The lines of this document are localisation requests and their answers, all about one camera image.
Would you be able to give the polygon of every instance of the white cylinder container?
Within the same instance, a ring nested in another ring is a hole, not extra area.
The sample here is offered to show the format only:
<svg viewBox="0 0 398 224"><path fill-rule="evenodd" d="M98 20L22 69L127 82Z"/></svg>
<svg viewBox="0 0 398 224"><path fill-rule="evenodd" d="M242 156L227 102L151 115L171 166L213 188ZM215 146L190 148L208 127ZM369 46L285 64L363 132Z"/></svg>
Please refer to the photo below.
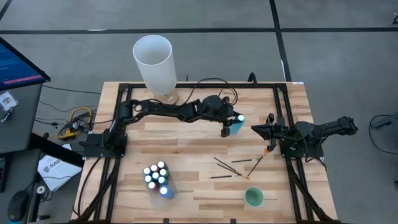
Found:
<svg viewBox="0 0 398 224"><path fill-rule="evenodd" d="M160 35L145 36L134 44L132 54L149 91L159 96L174 91L177 77L169 40Z"/></svg>

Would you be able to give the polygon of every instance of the gray floor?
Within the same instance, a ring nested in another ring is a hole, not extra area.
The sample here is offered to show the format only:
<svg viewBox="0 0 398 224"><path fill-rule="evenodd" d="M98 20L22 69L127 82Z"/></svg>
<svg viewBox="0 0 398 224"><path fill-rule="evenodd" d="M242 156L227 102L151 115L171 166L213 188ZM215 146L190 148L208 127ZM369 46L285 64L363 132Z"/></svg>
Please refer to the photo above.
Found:
<svg viewBox="0 0 398 224"><path fill-rule="evenodd" d="M6 2L0 0L0 6ZM282 27L391 27L398 1L278 0ZM272 27L265 0L13 0L1 30L145 29L183 27ZM140 34L3 35L45 70L49 85L100 91L105 81L142 80L131 55ZM174 47L178 80L220 77L261 81L284 79L273 33L165 34ZM351 223L396 223L398 156L377 151L368 123L398 111L396 32L283 34L293 81L306 84L316 123L340 116L355 119L352 137L324 143L328 177L339 219ZM96 105L99 96L43 89L41 99L59 108ZM37 116L67 118L40 105ZM35 124L36 131L57 130ZM389 129L374 133L381 148L392 147ZM41 206L50 222L70 218L78 177Z"/></svg>

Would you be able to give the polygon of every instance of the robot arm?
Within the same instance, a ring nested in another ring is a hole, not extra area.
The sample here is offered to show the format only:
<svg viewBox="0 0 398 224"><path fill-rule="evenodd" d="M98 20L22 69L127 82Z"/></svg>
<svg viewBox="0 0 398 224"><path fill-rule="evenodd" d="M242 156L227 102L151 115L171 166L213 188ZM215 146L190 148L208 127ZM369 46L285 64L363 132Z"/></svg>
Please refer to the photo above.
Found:
<svg viewBox="0 0 398 224"><path fill-rule="evenodd" d="M273 124L273 121L274 115L271 113L265 124L251 126L252 130L264 140L270 141L268 151L274 150L276 139L280 139L283 145L293 150L300 147L316 149L328 136L334 134L353 135L358 130L354 119L345 116L337 121L321 125L299 121L291 128L285 126L284 118L277 118L276 124Z"/></svg>
<svg viewBox="0 0 398 224"><path fill-rule="evenodd" d="M192 123L199 119L216 121L223 124L221 130L221 137L223 138L229 136L229 127L243 122L243 119L239 119L243 118L243 116L234 111L233 105L229 102L229 97L227 96L221 99L217 95L211 95L202 102L195 100L178 106L166 105L154 99L129 100L121 103L118 116L116 116L117 118L112 122L110 128L105 129L101 136L89 135L87 141L80 144L87 151L99 152L102 149L106 149L116 151L118 152L117 156L122 156L127 143L126 126L134 124L148 115L173 117L186 123Z"/></svg>

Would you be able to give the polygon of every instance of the computer monitor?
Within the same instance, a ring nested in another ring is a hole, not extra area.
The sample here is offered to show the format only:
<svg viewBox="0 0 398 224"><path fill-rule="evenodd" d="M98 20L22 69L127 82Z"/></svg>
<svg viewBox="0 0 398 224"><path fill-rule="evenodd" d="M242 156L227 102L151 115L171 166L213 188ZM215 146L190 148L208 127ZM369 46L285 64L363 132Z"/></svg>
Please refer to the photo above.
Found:
<svg viewBox="0 0 398 224"><path fill-rule="evenodd" d="M0 91L49 81L48 75L0 37Z"/></svg>

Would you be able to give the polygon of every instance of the stick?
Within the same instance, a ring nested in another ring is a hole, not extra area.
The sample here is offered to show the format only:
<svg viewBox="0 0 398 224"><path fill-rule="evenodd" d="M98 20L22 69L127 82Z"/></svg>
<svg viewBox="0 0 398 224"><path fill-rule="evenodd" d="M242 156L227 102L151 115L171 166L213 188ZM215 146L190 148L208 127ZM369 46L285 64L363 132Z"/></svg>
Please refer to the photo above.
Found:
<svg viewBox="0 0 398 224"><path fill-rule="evenodd" d="M235 174L238 174L238 175L240 175L241 177L246 178L247 180L249 180L248 177L245 177L245 176L243 176L242 174L240 174L240 173L238 173L238 172L236 172L236 171L231 170L230 168L227 168L227 167L222 166L222 165L219 165L219 166L222 167L222 168L224 168L224 169L226 169L226 170L229 170L229 171L231 171L231 172L233 172L233 173L235 173Z"/></svg>
<svg viewBox="0 0 398 224"><path fill-rule="evenodd" d="M235 171L236 171L236 169L234 169L234 168L230 167L229 165L225 164L224 162L221 162L219 159L217 159L217 158L215 158L215 157L214 157L214 159L215 159L215 160L217 160L218 162L220 162L220 163L222 163L222 164L226 165L226 166L227 166L227 167L229 167L230 169L232 169L232 170L235 170Z"/></svg>
<svg viewBox="0 0 398 224"><path fill-rule="evenodd" d="M248 161L257 161L257 160L259 160L259 158L257 158L257 159L242 159L240 161L232 161L232 162L248 162Z"/></svg>
<svg viewBox="0 0 398 224"><path fill-rule="evenodd" d="M239 177L239 175L226 175L226 176L217 176L217 177L210 177L210 178L215 179L215 178L225 178L225 177Z"/></svg>
<svg viewBox="0 0 398 224"><path fill-rule="evenodd" d="M267 153L264 153L264 155L262 155L260 157L260 159L257 161L256 165L254 165L254 167L250 170L248 177L250 176L251 172L253 172L253 170L256 168L256 166L258 165L258 163L261 161L261 159L266 155Z"/></svg>

